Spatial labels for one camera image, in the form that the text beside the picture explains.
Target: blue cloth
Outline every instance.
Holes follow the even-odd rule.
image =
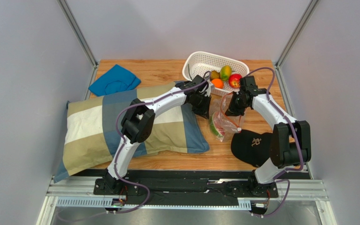
[[[133,90],[141,83],[132,72],[115,65],[108,72],[98,78],[89,90],[97,96],[109,95],[116,92]]]

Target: orange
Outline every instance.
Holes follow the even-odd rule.
[[[225,84],[223,83],[223,81],[220,80],[220,79],[213,79],[211,82],[212,82],[212,84],[215,86],[215,88],[223,89],[223,87],[225,86]]]

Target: pillow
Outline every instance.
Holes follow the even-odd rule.
[[[174,85],[175,82],[172,82],[69,103],[64,152],[54,182],[112,161],[120,142],[115,129],[119,112],[135,98],[142,101],[151,99],[169,91]],[[208,151],[209,145],[191,108],[190,104],[184,104],[156,117],[151,135],[140,144],[134,157],[164,150],[182,153]]]

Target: red apple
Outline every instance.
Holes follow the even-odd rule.
[[[232,88],[239,88],[240,87],[240,79],[242,76],[240,74],[233,74],[229,78],[229,85]]]

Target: plastic basket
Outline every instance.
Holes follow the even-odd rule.
[[[232,74],[240,74],[242,77],[245,77],[249,73],[248,66],[238,60],[208,52],[195,52],[189,56],[183,66],[183,77],[191,81],[197,75],[203,76],[206,71],[216,70],[220,72],[220,69],[225,65],[231,67]],[[232,88],[228,82],[223,83],[225,84],[223,89],[214,88],[211,93],[224,96],[232,91],[239,90]]]

